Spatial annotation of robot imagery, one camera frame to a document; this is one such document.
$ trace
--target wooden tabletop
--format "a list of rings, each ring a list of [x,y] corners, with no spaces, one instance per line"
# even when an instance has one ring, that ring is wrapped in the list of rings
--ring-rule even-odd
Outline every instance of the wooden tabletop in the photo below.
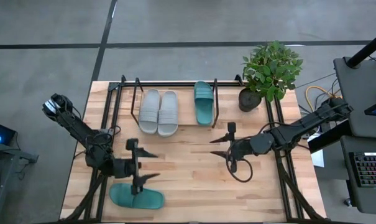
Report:
[[[104,104],[109,82],[93,82],[84,122],[91,128],[101,125]],[[130,157],[125,150],[126,140],[138,138],[139,146],[157,154],[159,158],[140,158],[140,174],[161,173],[150,179],[146,188],[159,190],[165,196],[165,205],[160,210],[139,210],[119,207],[112,203],[108,191],[115,183],[131,183],[131,178],[109,178],[103,209],[103,222],[282,222],[285,221],[282,195],[278,179],[275,154],[246,156],[254,169],[254,177],[248,183],[240,183],[228,173],[225,161],[210,154],[210,151],[226,151],[228,142],[210,144],[227,132],[227,123],[236,122],[236,137],[257,134],[268,123],[264,100],[253,111],[241,112],[237,96],[241,87],[218,87],[219,118],[214,129],[210,126],[195,125],[192,87],[158,87],[160,92],[173,90],[178,95],[178,131],[168,138],[158,134],[148,135],[140,131],[130,115],[132,87],[123,87],[117,125],[121,133],[114,139],[115,157]],[[112,118],[115,96],[112,98],[108,126]],[[135,99],[135,112],[138,117],[141,101],[140,91]],[[281,101],[286,123],[300,119],[300,111],[294,91],[288,91]],[[274,118],[277,121],[276,109]],[[76,153],[83,151],[78,145]],[[324,211],[318,181],[307,149],[296,148],[291,152],[298,186],[312,207],[322,216]],[[87,167],[83,155],[72,165],[68,187],[60,217],[67,217],[79,204],[88,191],[92,168]],[[238,163],[237,176],[245,179],[249,175],[248,166]],[[94,199],[93,211],[96,211]],[[293,214],[296,214],[292,193],[289,199]]]

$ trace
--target slide sandal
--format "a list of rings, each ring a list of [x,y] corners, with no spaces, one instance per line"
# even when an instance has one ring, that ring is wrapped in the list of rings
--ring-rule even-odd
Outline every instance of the slide sandal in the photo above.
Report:
[[[211,86],[198,81],[193,89],[195,93],[196,120],[200,125],[210,125],[213,122],[214,95]]]
[[[156,190],[144,190],[137,194],[131,194],[131,184],[113,184],[109,190],[109,196],[113,203],[126,208],[160,209],[164,205],[164,195]]]
[[[139,109],[139,128],[147,134],[157,131],[158,108],[160,107],[160,93],[150,89],[146,92],[144,101]]]
[[[178,99],[174,91],[167,91],[162,97],[158,111],[157,132],[163,137],[173,135],[178,129]]]

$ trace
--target concrete floor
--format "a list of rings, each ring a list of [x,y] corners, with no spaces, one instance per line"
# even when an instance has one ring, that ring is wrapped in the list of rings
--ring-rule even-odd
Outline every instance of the concrete floor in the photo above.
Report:
[[[111,0],[0,0],[0,44],[100,43]],[[376,0],[118,0],[109,43],[370,40]],[[296,85],[334,72],[332,60],[362,45],[291,47],[304,59]],[[232,79],[250,47],[106,49],[98,80]],[[0,50],[0,123],[19,132],[23,150],[40,155],[15,179],[1,223],[58,219],[76,141],[42,112],[53,93],[83,111],[98,49]],[[330,89],[335,75],[310,85]],[[296,90],[308,108],[304,92]],[[313,102],[320,94],[310,91]],[[345,182],[319,179],[328,217],[376,223],[376,215],[347,208]]]

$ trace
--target plant pot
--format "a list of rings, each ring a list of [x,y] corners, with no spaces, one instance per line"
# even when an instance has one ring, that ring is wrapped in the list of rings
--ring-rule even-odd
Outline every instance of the plant pot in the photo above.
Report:
[[[261,103],[262,97],[259,93],[255,93],[247,88],[239,93],[239,108],[241,111],[249,112],[258,107]]]

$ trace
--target rgb keyboard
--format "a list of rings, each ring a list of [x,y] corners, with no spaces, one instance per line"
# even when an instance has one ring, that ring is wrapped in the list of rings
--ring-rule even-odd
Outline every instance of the rgb keyboard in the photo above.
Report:
[[[376,187],[376,152],[351,152],[352,166],[359,187]]]

